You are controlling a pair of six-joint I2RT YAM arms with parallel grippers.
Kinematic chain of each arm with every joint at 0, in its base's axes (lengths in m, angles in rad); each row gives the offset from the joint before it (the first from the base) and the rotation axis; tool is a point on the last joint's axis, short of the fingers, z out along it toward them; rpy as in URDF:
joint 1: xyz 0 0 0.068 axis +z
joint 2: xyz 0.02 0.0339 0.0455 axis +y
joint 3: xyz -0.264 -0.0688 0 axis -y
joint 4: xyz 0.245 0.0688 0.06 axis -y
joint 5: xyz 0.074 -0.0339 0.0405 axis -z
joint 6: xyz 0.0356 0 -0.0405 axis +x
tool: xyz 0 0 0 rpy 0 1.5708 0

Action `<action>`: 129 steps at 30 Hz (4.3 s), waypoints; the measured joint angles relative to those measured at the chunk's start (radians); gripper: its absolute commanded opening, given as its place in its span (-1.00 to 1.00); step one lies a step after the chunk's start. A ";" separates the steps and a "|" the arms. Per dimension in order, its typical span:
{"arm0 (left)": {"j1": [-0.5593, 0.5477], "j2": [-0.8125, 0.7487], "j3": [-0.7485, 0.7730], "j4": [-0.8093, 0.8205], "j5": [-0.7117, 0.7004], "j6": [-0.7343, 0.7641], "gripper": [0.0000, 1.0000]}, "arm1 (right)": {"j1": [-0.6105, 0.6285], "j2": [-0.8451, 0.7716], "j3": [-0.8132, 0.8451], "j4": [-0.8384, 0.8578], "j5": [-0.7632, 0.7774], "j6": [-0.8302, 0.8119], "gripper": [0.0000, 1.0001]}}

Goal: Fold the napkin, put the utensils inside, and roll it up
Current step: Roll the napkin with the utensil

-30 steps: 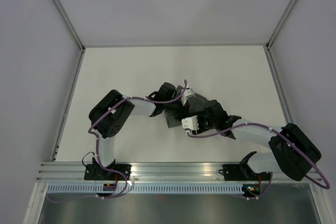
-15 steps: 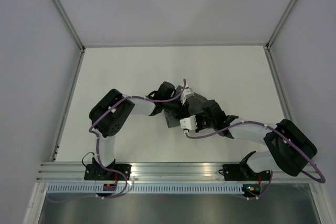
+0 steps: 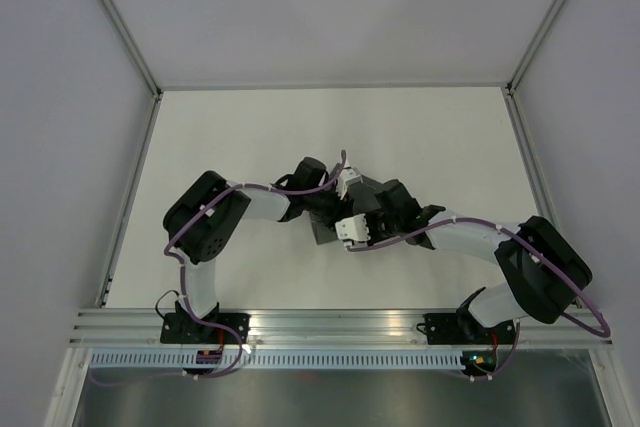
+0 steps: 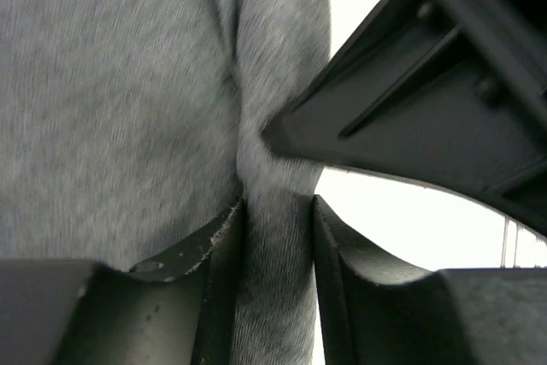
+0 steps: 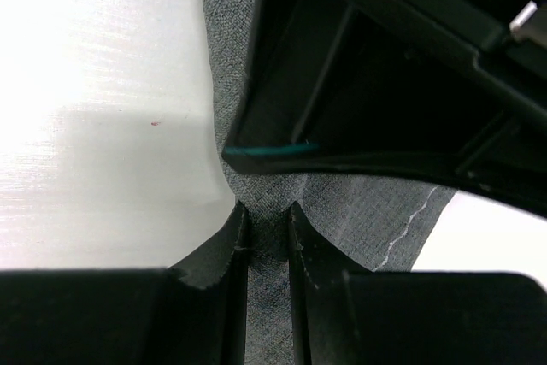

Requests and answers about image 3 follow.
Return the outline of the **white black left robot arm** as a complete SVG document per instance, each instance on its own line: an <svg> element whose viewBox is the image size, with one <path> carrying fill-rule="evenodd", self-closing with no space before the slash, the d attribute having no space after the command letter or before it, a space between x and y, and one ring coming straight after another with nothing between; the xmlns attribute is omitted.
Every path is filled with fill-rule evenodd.
<svg viewBox="0 0 640 427"><path fill-rule="evenodd" d="M179 262L179 304L188 313L183 322L188 336L206 343L217 334L216 258L240 222L286 223L305 211L319 218L331 216L341 202L338 180L347 167L345 152L332 170L306 157L293 173L267 185L234 183L209 170L181 195L162 226L168 234L164 254Z"/></svg>

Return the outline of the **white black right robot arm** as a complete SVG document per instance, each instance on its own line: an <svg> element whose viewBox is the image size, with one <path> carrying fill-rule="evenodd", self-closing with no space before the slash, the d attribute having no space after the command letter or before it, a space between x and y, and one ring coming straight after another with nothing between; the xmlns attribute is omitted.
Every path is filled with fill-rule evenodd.
<svg viewBox="0 0 640 427"><path fill-rule="evenodd" d="M478 289L456 309L457 331L469 342L522 317L554 323L593 279L584 260L544 217L504 225L443 206L421 206L394 179L371 195L365 219L371 246L398 238L429 250L469 255L500 269L501 284Z"/></svg>

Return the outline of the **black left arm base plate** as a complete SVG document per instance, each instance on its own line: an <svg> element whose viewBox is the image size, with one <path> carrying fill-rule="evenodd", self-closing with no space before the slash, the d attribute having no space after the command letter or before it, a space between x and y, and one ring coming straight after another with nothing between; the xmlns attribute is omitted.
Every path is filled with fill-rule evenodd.
<svg viewBox="0 0 640 427"><path fill-rule="evenodd" d="M171 311L163 312L159 303L167 295L177 296L176 290L165 292L154 305L154 311L162 319L160 333L161 344L218 344L222 346L237 345L234 331L242 342L245 342L250 330L250 315L244 312L220 312L219 305L204 317L204 322L194 321L178 300L175 300Z"/></svg>

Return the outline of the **grey cloth napkin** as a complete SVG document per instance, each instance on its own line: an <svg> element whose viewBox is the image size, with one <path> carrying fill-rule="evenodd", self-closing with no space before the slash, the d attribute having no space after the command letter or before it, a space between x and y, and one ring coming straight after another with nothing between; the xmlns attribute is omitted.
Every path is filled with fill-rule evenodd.
<svg viewBox="0 0 640 427"><path fill-rule="evenodd" d="M356 183L349 187L348 194L344 200L350 201L350 215L349 217L353 217L357 214L367 214L369 211L372 211L377 202L374 198L374 188L379 187L382 183L362 175L362 182ZM317 245L328 244L334 241L340 241L337 238L334 225L322 225L319 221L312 219L310 214L310 224L313 233L314 240ZM370 246L368 243L358 244L360 246Z"/></svg>

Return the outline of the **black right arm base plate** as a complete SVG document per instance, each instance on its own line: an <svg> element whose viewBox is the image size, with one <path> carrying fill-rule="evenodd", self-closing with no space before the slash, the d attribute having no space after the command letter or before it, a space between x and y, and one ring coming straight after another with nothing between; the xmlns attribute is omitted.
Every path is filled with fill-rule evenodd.
<svg viewBox="0 0 640 427"><path fill-rule="evenodd" d="M516 338L515 324L505 321L486 328L473 318L461 317L454 312L425 313L416 324L416 330L436 345L493 346L512 345Z"/></svg>

